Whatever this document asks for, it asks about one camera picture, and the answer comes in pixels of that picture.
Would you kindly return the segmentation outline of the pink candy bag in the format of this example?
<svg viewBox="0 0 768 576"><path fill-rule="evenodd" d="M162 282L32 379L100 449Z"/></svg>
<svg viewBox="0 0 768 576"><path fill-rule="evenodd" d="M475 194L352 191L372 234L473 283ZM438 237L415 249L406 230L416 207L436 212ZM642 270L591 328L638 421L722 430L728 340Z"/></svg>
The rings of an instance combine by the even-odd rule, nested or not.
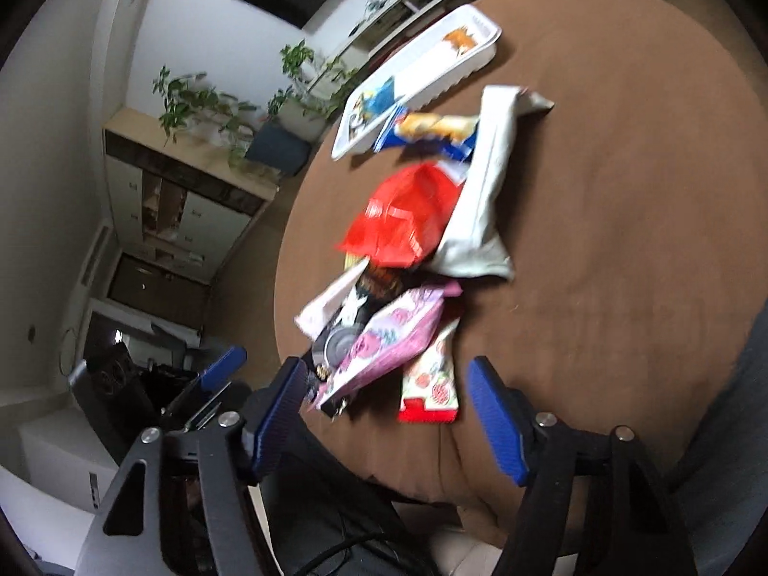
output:
<svg viewBox="0 0 768 576"><path fill-rule="evenodd" d="M315 407L336 416L359 390L418 358L448 321L461 320L445 303L462 294L456 281L410 288L371 317L349 354L319 387Z"/></svg>

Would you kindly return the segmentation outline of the red snack bag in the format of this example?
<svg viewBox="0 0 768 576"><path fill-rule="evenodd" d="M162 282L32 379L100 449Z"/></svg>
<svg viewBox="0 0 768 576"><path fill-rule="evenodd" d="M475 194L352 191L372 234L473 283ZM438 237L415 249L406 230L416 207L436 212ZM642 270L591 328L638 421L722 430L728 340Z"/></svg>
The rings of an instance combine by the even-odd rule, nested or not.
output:
<svg viewBox="0 0 768 576"><path fill-rule="evenodd" d="M443 238L467 175L468 164L454 160L397 170L373 191L337 248L389 268L422 263Z"/></svg>

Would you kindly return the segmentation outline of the left plant in blue pot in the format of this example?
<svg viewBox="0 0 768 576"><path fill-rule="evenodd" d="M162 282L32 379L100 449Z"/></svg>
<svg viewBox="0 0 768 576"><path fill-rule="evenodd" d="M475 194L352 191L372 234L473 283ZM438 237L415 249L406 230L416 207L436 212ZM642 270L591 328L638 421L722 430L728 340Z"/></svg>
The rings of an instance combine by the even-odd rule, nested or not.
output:
<svg viewBox="0 0 768 576"><path fill-rule="evenodd" d="M241 172L259 165L280 177L296 177L310 160L311 144L288 132L269 109L217 88L205 72L173 74L163 66L152 81L163 110L157 118L165 139L185 137L223 147Z"/></svg>

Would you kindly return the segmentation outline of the blue cake snack packet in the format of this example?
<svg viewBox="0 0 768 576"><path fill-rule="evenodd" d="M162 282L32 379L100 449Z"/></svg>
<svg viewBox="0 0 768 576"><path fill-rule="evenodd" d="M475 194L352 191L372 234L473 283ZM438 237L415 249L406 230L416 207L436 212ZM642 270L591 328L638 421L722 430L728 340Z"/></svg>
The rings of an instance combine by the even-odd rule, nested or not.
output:
<svg viewBox="0 0 768 576"><path fill-rule="evenodd" d="M400 106L386 120L373 142L375 152L395 147L414 147L441 154L446 159L468 161L477 144L478 116L441 116L411 112Z"/></svg>

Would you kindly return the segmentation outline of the long white snack bag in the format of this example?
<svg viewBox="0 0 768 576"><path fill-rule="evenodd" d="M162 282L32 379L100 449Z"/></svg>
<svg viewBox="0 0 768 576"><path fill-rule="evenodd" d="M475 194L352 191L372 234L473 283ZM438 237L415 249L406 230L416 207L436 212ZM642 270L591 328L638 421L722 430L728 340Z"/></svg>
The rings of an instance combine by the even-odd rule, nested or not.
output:
<svg viewBox="0 0 768 576"><path fill-rule="evenodd" d="M428 263L431 272L512 281L512 259L496 229L496 198L504 185L519 117L552 108L552 101L526 87L490 84L483 88L477 144L443 238Z"/></svg>

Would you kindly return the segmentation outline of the wooden white cabinet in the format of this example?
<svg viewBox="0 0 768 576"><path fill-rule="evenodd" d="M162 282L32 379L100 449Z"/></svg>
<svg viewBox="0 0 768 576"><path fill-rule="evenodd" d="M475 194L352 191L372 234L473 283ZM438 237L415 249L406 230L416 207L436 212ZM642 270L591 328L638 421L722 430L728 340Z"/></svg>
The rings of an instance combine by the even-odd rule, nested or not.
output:
<svg viewBox="0 0 768 576"><path fill-rule="evenodd" d="M120 109L103 129L104 172L121 248L210 284L280 190L278 172L238 167L224 147Z"/></svg>

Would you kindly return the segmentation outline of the grey chair seat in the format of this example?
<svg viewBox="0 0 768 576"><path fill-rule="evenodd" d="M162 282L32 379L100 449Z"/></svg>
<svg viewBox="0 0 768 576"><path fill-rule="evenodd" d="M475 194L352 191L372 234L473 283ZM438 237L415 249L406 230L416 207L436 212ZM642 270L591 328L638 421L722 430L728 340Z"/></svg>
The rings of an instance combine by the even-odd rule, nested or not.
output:
<svg viewBox="0 0 768 576"><path fill-rule="evenodd" d="M767 314L671 474L701 575L767 572Z"/></svg>

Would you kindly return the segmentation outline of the black white snack bag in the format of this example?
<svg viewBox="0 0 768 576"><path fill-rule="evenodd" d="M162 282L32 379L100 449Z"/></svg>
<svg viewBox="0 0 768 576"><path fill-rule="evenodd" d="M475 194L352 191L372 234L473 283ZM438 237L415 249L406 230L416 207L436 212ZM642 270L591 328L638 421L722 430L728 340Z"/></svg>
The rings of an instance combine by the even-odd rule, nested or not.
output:
<svg viewBox="0 0 768 576"><path fill-rule="evenodd" d="M360 259L294 317L311 339L315 380L323 384L340 368L371 317L404 293L408 271Z"/></svg>

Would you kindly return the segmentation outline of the red white small snack packet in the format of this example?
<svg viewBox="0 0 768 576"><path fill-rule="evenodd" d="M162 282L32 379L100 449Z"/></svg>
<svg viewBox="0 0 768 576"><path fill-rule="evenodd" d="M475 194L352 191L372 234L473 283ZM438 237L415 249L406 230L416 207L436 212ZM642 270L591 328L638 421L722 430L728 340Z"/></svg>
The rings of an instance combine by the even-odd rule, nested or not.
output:
<svg viewBox="0 0 768 576"><path fill-rule="evenodd" d="M397 419L408 424L450 424L459 411L453 338L459 319L445 323L422 354L404 366Z"/></svg>

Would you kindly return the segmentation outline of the plant in white ribbed pot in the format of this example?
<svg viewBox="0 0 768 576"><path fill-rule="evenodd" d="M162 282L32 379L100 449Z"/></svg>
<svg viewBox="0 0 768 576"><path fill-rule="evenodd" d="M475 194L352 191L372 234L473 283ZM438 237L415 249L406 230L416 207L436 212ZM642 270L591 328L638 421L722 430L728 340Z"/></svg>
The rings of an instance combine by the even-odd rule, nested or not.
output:
<svg viewBox="0 0 768 576"><path fill-rule="evenodd" d="M315 143L344 109L359 84L360 70L341 56L326 59L305 40L282 47L280 56L289 84L271 97L268 119L302 141Z"/></svg>

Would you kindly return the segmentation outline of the orange snack bar packet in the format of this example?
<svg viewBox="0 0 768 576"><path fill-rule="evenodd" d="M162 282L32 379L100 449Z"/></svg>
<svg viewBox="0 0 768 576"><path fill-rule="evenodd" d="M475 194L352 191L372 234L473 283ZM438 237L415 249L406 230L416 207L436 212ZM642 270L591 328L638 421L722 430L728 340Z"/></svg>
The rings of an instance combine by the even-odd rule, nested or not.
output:
<svg viewBox="0 0 768 576"><path fill-rule="evenodd" d="M466 26L457 27L450 30L443 36L443 42L453 51L456 56L463 56L471 52L478 45L477 39L470 33Z"/></svg>

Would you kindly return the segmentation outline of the white tv console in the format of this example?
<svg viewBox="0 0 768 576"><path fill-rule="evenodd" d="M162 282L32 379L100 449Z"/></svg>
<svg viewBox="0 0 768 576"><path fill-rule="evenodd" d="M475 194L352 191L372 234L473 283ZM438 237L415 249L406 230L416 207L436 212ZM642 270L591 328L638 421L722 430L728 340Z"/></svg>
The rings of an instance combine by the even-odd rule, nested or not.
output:
<svg viewBox="0 0 768 576"><path fill-rule="evenodd" d="M381 59L398 44L413 38L419 31L452 9L474 0L386 0L382 9L355 27L333 48L315 49L331 61L338 59L353 69L366 68Z"/></svg>

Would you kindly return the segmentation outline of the white plastic tray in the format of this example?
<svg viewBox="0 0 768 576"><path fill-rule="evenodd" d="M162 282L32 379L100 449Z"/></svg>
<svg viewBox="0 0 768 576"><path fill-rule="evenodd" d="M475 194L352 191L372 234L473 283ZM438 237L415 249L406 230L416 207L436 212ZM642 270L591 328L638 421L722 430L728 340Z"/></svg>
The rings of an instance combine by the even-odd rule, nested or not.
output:
<svg viewBox="0 0 768 576"><path fill-rule="evenodd" d="M478 45L463 56L454 55L443 42L450 30L466 26ZM386 119L398 106L419 109L444 94L469 75L490 64L496 55L496 43L503 30L472 5L462 5L422 31L351 92L342 112L333 142L331 157L337 161L346 155L360 155L373 146ZM364 91L379 87L395 77L395 105L374 119L355 137L349 132L349 117L355 99Z"/></svg>

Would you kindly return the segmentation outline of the teal cartoon snack packet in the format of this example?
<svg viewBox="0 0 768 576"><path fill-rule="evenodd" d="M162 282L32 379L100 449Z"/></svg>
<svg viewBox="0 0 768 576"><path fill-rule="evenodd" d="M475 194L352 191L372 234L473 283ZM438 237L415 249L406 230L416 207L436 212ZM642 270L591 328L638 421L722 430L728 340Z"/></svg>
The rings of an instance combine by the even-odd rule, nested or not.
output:
<svg viewBox="0 0 768 576"><path fill-rule="evenodd" d="M364 91L355 99L349 117L349 132L355 137L368 123L391 109L397 100L395 77L387 78L379 87Z"/></svg>

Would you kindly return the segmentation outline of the gold snack packet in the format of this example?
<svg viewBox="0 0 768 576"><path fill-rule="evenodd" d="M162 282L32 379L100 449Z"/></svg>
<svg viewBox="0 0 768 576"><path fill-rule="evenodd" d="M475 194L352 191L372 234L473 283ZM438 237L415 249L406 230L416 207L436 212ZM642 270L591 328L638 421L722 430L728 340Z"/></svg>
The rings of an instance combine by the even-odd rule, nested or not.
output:
<svg viewBox="0 0 768 576"><path fill-rule="evenodd" d="M358 264L366 265L367 263L368 263L367 256L358 256L358 255L354 255L354 253L348 253L348 252L345 254L345 260L344 260L345 271L349 271L349 269L354 268Z"/></svg>

